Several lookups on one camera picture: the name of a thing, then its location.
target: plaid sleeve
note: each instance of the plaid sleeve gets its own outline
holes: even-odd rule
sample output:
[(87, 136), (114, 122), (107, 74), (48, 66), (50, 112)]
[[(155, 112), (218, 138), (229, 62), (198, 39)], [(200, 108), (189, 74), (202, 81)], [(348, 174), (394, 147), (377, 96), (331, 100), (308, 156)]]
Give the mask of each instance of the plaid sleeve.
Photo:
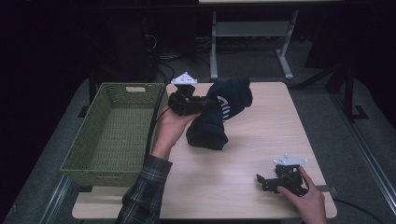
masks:
[(122, 197), (116, 223), (160, 223), (163, 189), (172, 162), (148, 156), (134, 185)]

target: table top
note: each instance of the table top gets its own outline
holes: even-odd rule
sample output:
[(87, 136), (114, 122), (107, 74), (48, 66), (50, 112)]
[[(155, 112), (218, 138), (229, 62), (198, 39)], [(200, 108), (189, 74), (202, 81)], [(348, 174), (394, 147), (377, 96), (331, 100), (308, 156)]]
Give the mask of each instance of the table top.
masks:
[[(206, 95), (211, 83), (196, 86)], [(174, 146), (172, 170), (163, 194), (161, 218), (298, 217), (282, 195), (264, 192), (256, 174), (276, 178), (274, 160), (284, 153), (308, 159), (304, 165), (314, 183), (326, 185), (289, 91), (280, 82), (251, 83), (253, 104), (224, 122), (229, 142), (223, 150), (191, 147), (183, 134)], [(168, 86), (168, 92), (176, 90)], [(76, 218), (115, 218), (126, 188), (94, 187), (78, 195)], [(325, 192), (327, 217), (336, 207)]]

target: robotic hand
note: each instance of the robotic hand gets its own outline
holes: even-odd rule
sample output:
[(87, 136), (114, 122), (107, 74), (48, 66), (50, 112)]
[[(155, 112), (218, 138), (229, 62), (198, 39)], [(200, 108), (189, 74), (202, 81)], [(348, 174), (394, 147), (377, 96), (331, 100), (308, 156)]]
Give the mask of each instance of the robotic hand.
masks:
[(193, 96), (195, 88), (192, 85), (198, 82), (187, 73), (174, 78), (171, 83), (177, 87), (177, 91), (169, 96), (168, 106), (180, 116), (197, 114), (219, 103), (204, 96)]
[(302, 186), (305, 180), (298, 169), (300, 164), (307, 164), (307, 160), (285, 154), (281, 159), (274, 160), (274, 163), (276, 164), (275, 173), (277, 178), (265, 179), (261, 175), (256, 175), (263, 191), (279, 193), (276, 187), (282, 186), (299, 197), (304, 196), (308, 192), (308, 189)]

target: human arm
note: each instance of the human arm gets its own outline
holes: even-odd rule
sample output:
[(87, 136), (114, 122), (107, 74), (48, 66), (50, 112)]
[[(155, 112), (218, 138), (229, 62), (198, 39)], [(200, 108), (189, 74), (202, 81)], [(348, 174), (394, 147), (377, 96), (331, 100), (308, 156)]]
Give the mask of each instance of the human arm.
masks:
[(306, 224), (326, 224), (326, 210), (324, 205), (324, 195), (315, 186), (312, 179), (308, 176), (303, 166), (300, 166), (300, 172), (308, 185), (308, 192), (298, 197), (283, 187), (277, 187), (277, 190), (288, 198), (296, 206), (301, 218)]
[(172, 147), (183, 134), (186, 125), (199, 115), (181, 117), (164, 109), (158, 120), (159, 132), (151, 154), (134, 185), (122, 197), (122, 208), (116, 223), (158, 223), (163, 190), (172, 167), (168, 161)]

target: green wicker basket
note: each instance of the green wicker basket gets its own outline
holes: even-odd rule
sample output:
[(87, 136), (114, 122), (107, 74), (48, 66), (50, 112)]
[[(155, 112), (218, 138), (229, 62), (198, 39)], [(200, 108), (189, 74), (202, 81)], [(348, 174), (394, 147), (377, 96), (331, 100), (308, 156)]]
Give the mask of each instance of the green wicker basket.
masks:
[[(61, 171), (81, 186), (131, 187), (143, 166), (149, 125), (162, 88), (163, 84), (103, 83)], [(167, 100), (165, 92), (161, 106)]]

